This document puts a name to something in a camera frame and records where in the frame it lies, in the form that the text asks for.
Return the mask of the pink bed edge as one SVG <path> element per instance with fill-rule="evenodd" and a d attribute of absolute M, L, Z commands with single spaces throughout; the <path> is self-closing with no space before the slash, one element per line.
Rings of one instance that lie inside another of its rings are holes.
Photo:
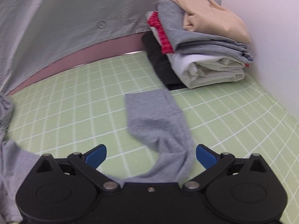
<path fill-rule="evenodd" d="M 37 83 L 40 80 L 53 76 L 68 69 L 89 64 L 102 59 L 120 56 L 127 53 L 143 51 L 144 45 L 141 41 L 144 33 L 132 34 L 121 38 L 112 39 L 90 47 L 84 48 L 73 54 L 70 54 L 51 65 L 39 70 L 26 81 L 18 85 L 12 91 L 6 93 L 13 95 L 16 92 Z"/>

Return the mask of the grey hoodie sweatshirt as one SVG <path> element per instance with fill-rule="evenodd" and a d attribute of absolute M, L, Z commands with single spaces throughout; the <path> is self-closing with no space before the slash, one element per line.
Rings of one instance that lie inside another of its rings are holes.
<path fill-rule="evenodd" d="M 191 172 L 194 142 L 184 118 L 168 90 L 126 94 L 129 133 L 158 152 L 152 168 L 131 178 L 112 179 L 124 185 L 184 181 Z M 1 96 L 1 223 L 22 221 L 16 206 L 16 193 L 39 156 L 21 149 L 8 139 L 7 131 L 14 111 L 11 100 Z"/>

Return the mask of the folded beige garment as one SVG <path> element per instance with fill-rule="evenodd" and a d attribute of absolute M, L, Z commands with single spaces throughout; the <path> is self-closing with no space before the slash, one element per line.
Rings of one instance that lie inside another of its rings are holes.
<path fill-rule="evenodd" d="M 239 43 L 251 43 L 243 20 L 214 0 L 170 0 L 184 10 L 184 30 L 219 35 Z"/>

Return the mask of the folded white garment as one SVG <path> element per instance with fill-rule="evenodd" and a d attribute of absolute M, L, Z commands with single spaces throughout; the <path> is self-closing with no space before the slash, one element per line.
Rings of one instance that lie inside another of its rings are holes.
<path fill-rule="evenodd" d="M 150 28 L 157 40 L 157 35 Z M 164 54 L 181 82 L 189 89 L 216 83 L 235 82 L 244 78 L 245 63 L 209 54 Z"/>

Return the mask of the folded red striped garment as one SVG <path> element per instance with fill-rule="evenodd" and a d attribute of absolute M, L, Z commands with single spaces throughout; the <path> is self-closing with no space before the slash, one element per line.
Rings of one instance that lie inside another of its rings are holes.
<path fill-rule="evenodd" d="M 159 20 L 158 12 L 152 11 L 146 14 L 147 23 L 150 28 L 154 28 L 154 32 L 157 35 L 157 41 L 162 48 L 162 54 L 172 54 L 174 53 L 173 47 L 170 44 L 167 35 L 163 29 L 163 26 Z"/>

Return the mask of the folded grey garment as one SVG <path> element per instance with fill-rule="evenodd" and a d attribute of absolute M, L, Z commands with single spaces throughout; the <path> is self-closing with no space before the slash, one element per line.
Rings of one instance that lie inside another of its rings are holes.
<path fill-rule="evenodd" d="M 176 53 L 211 53 L 232 57 L 243 63 L 253 62 L 253 55 L 247 49 L 246 43 L 239 43 L 224 36 L 186 31 L 182 27 L 184 11 L 176 3 L 159 0 L 155 6 L 161 25 Z"/>

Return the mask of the light grey printed bedsheet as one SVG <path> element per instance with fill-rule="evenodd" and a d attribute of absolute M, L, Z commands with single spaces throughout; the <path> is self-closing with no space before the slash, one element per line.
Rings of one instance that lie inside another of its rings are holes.
<path fill-rule="evenodd" d="M 147 30 L 158 0 L 1 0 L 1 92 L 8 94 L 67 56 Z"/>

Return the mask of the folded black garment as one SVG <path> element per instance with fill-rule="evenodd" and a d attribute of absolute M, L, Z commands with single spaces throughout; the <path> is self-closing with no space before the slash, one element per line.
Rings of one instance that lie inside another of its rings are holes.
<path fill-rule="evenodd" d="M 186 88 L 172 70 L 168 57 L 162 54 L 162 48 L 155 39 L 153 33 L 145 33 L 141 40 L 144 45 L 147 58 L 150 61 L 157 77 L 164 86 L 170 91 Z"/>

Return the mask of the green grid cutting mat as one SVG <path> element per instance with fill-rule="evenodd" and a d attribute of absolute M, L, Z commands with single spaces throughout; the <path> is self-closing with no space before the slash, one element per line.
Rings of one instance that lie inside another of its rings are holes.
<path fill-rule="evenodd" d="M 158 155 L 128 133 L 123 96 L 160 88 L 144 52 L 76 67 L 12 95 L 9 137 L 24 150 L 57 158 L 105 144 L 101 172 L 139 175 Z M 264 157 L 288 194 L 282 221 L 298 223 L 298 121 L 278 100 L 250 76 L 172 95 L 196 144 L 238 158 Z"/>

